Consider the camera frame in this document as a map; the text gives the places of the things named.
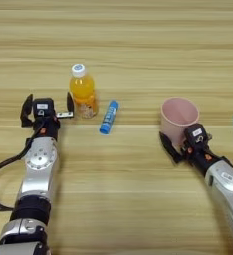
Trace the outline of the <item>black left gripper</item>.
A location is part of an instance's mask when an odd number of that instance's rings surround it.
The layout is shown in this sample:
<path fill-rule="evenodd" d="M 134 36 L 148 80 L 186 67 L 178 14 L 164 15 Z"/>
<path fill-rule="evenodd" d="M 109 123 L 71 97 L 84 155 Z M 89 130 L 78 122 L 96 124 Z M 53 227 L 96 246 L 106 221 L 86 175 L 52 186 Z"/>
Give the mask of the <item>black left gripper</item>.
<path fill-rule="evenodd" d="M 58 139 L 58 131 L 60 129 L 60 119 L 70 119 L 74 116 L 74 101 L 67 92 L 67 112 L 56 113 L 48 116 L 37 116 L 33 121 L 29 119 L 32 111 L 33 95 L 30 94 L 23 103 L 20 120 L 22 128 L 32 128 L 34 133 L 32 139 L 39 137 L 50 137 L 54 140 Z"/>

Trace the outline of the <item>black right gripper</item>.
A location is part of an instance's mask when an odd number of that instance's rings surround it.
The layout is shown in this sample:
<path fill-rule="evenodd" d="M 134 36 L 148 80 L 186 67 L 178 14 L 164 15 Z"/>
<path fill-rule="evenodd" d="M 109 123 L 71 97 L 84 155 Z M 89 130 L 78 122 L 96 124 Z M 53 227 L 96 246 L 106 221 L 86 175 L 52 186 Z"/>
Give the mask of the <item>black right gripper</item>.
<path fill-rule="evenodd" d="M 183 161 L 183 157 L 190 165 L 197 168 L 199 172 L 205 176 L 208 169 L 216 162 L 221 160 L 221 157 L 215 155 L 209 148 L 207 142 L 199 142 L 198 144 L 191 144 L 187 140 L 181 148 L 182 155 L 174 148 L 171 140 L 164 133 L 159 134 L 161 143 L 166 152 L 171 156 L 175 163 Z M 207 134 L 207 140 L 211 141 L 213 136 L 211 133 Z"/>

